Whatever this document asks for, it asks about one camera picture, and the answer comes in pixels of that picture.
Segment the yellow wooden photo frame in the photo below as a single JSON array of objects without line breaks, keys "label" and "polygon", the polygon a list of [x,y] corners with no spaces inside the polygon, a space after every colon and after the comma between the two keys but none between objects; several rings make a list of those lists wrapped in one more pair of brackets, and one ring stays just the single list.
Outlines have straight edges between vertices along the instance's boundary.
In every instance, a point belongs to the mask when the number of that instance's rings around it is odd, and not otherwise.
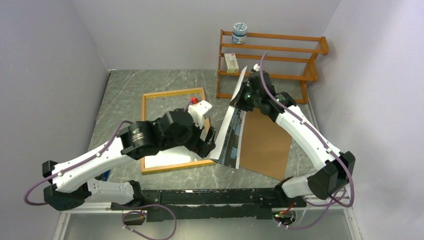
[{"label": "yellow wooden photo frame", "polygon": [[[161,91],[161,92],[152,92],[152,93],[143,93],[141,97],[141,119],[144,121],[147,119],[147,99],[153,99],[153,98],[159,98],[159,97],[171,97],[171,96],[178,96],[178,95],[184,95],[184,94],[199,94],[201,100],[205,100],[205,91],[203,87],[197,87],[197,88],[186,88],[186,89],[179,89],[179,90],[169,90],[169,91]],[[141,160],[141,173],[142,174],[153,174],[153,173],[159,173],[159,172],[168,172],[168,171],[174,171],[174,170],[180,170],[180,169],[188,169],[188,168],[196,168],[201,166],[207,166],[207,165],[214,165],[215,162],[210,159],[204,159],[204,160],[196,160],[196,161],[190,161],[185,163],[178,163],[178,164],[169,164],[164,166],[155,166],[155,167],[146,167],[146,160],[145,158],[142,158]]]}]

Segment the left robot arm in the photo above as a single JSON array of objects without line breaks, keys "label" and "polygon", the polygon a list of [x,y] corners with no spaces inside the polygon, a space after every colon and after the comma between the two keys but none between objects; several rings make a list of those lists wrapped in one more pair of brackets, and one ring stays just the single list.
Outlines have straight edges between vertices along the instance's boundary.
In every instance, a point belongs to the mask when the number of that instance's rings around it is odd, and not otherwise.
[{"label": "left robot arm", "polygon": [[211,107],[202,101],[168,111],[153,121],[128,122],[127,127],[119,126],[108,142],[75,159],[63,163],[44,162],[43,176],[49,182],[43,190],[44,201],[58,211],[74,209],[86,201],[139,209],[145,203],[139,182],[113,183],[97,180],[96,176],[176,147],[184,147],[205,158],[216,146],[213,127],[208,129],[205,139],[201,139],[210,111]]}]

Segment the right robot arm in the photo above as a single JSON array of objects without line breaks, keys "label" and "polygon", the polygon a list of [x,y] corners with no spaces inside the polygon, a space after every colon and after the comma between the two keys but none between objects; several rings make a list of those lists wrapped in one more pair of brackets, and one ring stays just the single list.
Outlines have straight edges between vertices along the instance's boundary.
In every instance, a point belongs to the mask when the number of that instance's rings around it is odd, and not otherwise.
[{"label": "right robot arm", "polygon": [[276,92],[265,71],[255,71],[244,79],[241,74],[230,105],[244,112],[258,109],[284,129],[311,160],[315,172],[284,180],[275,193],[275,202],[288,207],[295,197],[314,195],[326,200],[346,185],[352,185],[356,158],[350,151],[342,152],[330,143],[305,117],[296,101],[287,92]]}]

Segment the brown cardboard backing board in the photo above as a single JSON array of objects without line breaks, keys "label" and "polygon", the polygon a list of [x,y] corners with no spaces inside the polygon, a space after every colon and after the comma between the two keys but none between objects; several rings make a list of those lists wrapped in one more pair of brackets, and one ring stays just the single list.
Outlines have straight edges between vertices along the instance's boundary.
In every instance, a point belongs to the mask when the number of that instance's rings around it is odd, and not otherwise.
[{"label": "brown cardboard backing board", "polygon": [[249,111],[244,118],[241,134],[239,166],[277,179],[284,180],[292,136],[263,115],[258,109]]}]

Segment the building photo print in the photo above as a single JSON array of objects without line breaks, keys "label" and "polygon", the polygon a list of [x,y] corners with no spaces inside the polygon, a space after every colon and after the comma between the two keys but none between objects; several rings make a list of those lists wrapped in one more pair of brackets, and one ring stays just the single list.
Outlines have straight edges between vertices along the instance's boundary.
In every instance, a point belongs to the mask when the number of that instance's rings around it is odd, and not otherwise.
[{"label": "building photo print", "polygon": [[240,168],[239,153],[246,113],[236,107],[236,96],[241,90],[246,70],[247,67],[244,67],[240,73],[229,106],[215,139],[215,149],[213,149],[209,155],[209,158],[215,163],[233,169]]}]

